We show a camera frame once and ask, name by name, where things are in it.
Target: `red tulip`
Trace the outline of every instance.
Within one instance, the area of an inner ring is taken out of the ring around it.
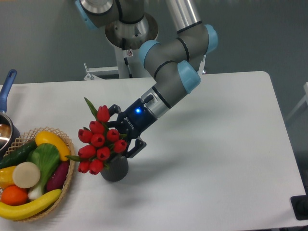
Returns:
[[[103,134],[105,131],[104,126],[99,121],[91,121],[89,127],[94,134]]]
[[[99,159],[95,159],[90,163],[90,174],[96,175],[104,168],[104,164]]]
[[[127,147],[127,143],[124,140],[118,140],[115,142],[114,152],[121,153],[125,151],[126,147]]]
[[[106,105],[100,106],[98,108],[97,119],[104,123],[108,122],[108,120],[110,119],[108,107]]]
[[[99,160],[106,160],[110,157],[110,149],[108,147],[103,147],[97,150],[96,156]]]
[[[96,149],[92,145],[86,145],[83,148],[79,149],[78,155],[81,158],[89,159],[90,157],[96,154]]]
[[[116,142],[120,139],[120,133],[116,129],[110,129],[107,132],[107,139],[111,142]]]
[[[90,143],[90,140],[92,138],[92,132],[85,130],[85,129],[79,129],[78,131],[78,138],[83,143]]]
[[[86,173],[89,170],[89,167],[90,167],[89,160],[81,161],[78,166],[78,172]]]
[[[91,144],[94,147],[101,147],[105,143],[105,136],[103,134],[94,134],[91,138]]]

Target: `saucepan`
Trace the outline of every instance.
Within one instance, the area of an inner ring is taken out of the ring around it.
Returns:
[[[11,143],[20,135],[11,119],[6,115],[6,102],[16,75],[16,70],[10,70],[0,91],[0,160],[2,160]]]

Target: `tulip bouquet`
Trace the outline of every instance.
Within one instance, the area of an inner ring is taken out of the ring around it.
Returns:
[[[67,155],[73,161],[78,161],[78,172],[96,175],[104,168],[108,169],[108,162],[116,155],[121,155],[127,148],[126,134],[120,134],[116,129],[110,129],[107,122],[110,119],[108,107],[100,106],[98,110],[85,98],[95,121],[91,121],[89,128],[79,129],[78,138],[87,145],[80,148],[78,156]]]

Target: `gray floor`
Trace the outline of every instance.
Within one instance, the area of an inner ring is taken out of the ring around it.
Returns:
[[[146,0],[159,24],[161,43],[176,37],[165,1]],[[205,24],[214,26],[218,49],[206,58],[209,74],[266,71],[282,116],[304,96],[308,82],[307,0],[196,0]],[[104,29],[88,31],[73,0],[0,1],[0,84],[82,80],[89,68],[115,66]],[[198,66],[199,60],[192,63]],[[300,170],[308,169],[308,110],[287,131]]]

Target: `yellow pepper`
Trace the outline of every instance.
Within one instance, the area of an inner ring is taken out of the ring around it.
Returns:
[[[5,189],[10,185],[14,185],[13,171],[15,168],[16,166],[0,169],[0,188]]]
[[[66,143],[57,136],[56,134],[50,132],[50,131],[41,131],[39,132],[35,137],[35,143],[37,146],[43,144],[43,143],[50,143],[56,146],[60,153],[60,160],[61,161],[67,161],[66,155],[70,155],[70,151]]]
[[[52,190],[24,205],[10,206],[0,202],[0,217],[9,220],[29,218],[53,204],[61,195],[61,189]]]

